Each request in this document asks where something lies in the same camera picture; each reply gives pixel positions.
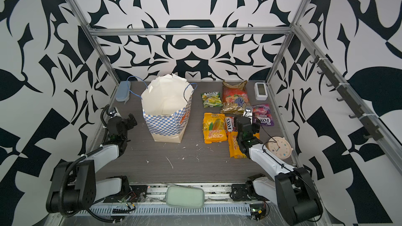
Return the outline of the purple candy packet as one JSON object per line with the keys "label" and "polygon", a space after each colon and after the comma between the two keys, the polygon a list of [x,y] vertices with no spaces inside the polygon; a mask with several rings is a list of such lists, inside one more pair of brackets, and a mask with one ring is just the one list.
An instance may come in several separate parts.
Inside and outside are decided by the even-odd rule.
{"label": "purple candy packet", "polygon": [[274,120],[271,115],[269,104],[258,104],[253,108],[253,123],[259,123],[261,126],[272,127]]}

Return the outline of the yellow snack packet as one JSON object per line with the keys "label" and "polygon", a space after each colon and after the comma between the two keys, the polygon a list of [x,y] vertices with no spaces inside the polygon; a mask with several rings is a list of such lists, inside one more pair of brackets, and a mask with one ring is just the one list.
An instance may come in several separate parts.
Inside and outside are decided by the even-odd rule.
{"label": "yellow snack packet", "polygon": [[227,141],[225,115],[205,113],[203,118],[203,135],[206,144]]}
{"label": "yellow snack packet", "polygon": [[245,140],[243,144],[237,141],[237,135],[238,133],[236,131],[227,132],[230,157],[236,159],[249,158],[249,156],[247,154],[244,154],[242,150],[249,149],[249,146],[252,142],[256,142],[257,139],[260,139],[260,134],[254,134],[253,136],[255,137],[255,139],[249,138]]}

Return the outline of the red fruit candy bag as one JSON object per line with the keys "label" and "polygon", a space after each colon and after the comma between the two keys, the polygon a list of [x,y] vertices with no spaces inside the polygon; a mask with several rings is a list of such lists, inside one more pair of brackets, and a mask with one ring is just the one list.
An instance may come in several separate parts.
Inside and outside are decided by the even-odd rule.
{"label": "red fruit candy bag", "polygon": [[246,89],[247,82],[242,81],[237,84],[230,84],[230,82],[223,81],[223,106],[221,113],[243,115],[246,107],[250,106]]}

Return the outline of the green candy packet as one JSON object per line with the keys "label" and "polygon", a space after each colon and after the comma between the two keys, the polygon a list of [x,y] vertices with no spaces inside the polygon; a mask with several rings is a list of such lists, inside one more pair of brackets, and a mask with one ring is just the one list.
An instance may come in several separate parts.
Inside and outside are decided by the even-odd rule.
{"label": "green candy packet", "polygon": [[220,97],[220,92],[207,92],[202,93],[201,98],[203,101],[203,107],[222,107],[223,103]]}

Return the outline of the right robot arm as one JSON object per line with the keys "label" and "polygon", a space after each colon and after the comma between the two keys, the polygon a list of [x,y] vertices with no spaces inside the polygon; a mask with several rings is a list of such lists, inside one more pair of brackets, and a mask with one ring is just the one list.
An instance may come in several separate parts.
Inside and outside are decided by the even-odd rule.
{"label": "right robot arm", "polygon": [[269,143],[263,143],[254,135],[256,124],[250,118],[236,117],[234,121],[241,152],[270,176],[251,179],[251,196],[263,197],[276,204],[290,226],[304,221],[315,222],[315,217],[321,219],[323,206],[309,172],[285,163],[269,150]]}

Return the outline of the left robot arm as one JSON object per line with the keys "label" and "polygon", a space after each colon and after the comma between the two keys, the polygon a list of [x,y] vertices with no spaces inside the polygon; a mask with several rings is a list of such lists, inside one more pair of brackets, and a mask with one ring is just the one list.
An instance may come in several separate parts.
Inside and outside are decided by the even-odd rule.
{"label": "left robot arm", "polygon": [[128,144],[128,132],[137,125],[133,114],[123,118],[116,107],[106,105],[100,113],[105,129],[100,145],[73,162],[59,163],[53,171],[52,183],[46,200],[48,213],[59,213],[65,218],[86,211],[103,223],[117,224],[122,217],[102,217],[91,207],[112,196],[131,192],[126,176],[114,176],[97,181],[96,173],[108,163],[121,157]]}

